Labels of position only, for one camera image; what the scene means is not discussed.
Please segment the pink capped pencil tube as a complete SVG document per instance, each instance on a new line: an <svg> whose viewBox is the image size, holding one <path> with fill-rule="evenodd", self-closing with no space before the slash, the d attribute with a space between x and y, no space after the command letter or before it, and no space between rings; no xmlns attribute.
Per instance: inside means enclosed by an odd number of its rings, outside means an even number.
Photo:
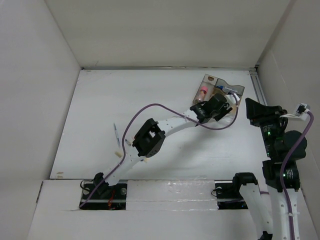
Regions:
<svg viewBox="0 0 320 240"><path fill-rule="evenodd" d="M198 91L197 95L195 96L193 102L195 104L203 102L205 100L205 96L207 92L208 92L208 88L206 86L202 86Z"/></svg>

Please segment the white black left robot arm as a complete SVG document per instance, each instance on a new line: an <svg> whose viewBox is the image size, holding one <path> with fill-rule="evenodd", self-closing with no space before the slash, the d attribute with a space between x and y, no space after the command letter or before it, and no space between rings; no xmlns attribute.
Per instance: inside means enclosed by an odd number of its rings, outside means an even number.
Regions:
<svg viewBox="0 0 320 240"><path fill-rule="evenodd" d="M235 122L236 117L234 117L232 122L227 126L220 128L207 126L206 123L211 119L218 122L232 110L235 110L237 114L239 101L240 99L237 94L231 91L227 95L216 93L208 101L197 103L184 113L176 112L159 103L152 103L143 107L130 120L123 133L121 140L123 150L122 159L109 173L104 174L100 172L95 175L93 178L94 189L90 195L92 196L95 193L100 198L107 198L111 194L112 186L116 185L126 172L132 169L138 162L151 158L159 153L165 138L174 133L197 126L214 131L227 129ZM175 114L175 116L160 121L156 121L153 118L146 120L135 134L133 142L126 147L126 134L131 124L140 113L150 107L161 107Z"/></svg>

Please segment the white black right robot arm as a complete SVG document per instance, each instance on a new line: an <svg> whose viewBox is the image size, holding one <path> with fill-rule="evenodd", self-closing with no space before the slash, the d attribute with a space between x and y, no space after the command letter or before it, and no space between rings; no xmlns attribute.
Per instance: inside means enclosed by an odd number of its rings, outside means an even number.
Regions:
<svg viewBox="0 0 320 240"><path fill-rule="evenodd" d="M252 126L260 128L268 157L262 163L262 173L271 211L264 204L253 173L236 173L231 191L244 199L259 240L298 240L300 175L296 162L306 157L306 135L314 115L304 103L299 104L293 114L281 106L262 105L250 98L246 98L245 104L246 117Z"/></svg>

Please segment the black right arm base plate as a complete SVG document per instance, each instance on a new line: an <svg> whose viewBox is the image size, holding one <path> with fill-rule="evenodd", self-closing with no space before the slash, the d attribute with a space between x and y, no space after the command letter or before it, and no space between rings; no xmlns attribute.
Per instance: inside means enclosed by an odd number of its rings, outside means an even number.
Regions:
<svg viewBox="0 0 320 240"><path fill-rule="evenodd" d="M247 210L248 206L232 182L216 182L211 194L216 197L218 210Z"/></svg>

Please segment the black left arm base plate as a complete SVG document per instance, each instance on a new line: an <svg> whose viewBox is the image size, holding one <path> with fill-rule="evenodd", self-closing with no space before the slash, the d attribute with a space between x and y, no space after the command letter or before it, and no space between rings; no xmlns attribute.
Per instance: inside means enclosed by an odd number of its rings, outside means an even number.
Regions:
<svg viewBox="0 0 320 240"><path fill-rule="evenodd" d="M126 209L127 203L127 182L120 182L108 188L103 194L96 191L85 205L82 204L88 199L95 185L90 181L81 182L81 199L79 209L86 211L122 211Z"/></svg>

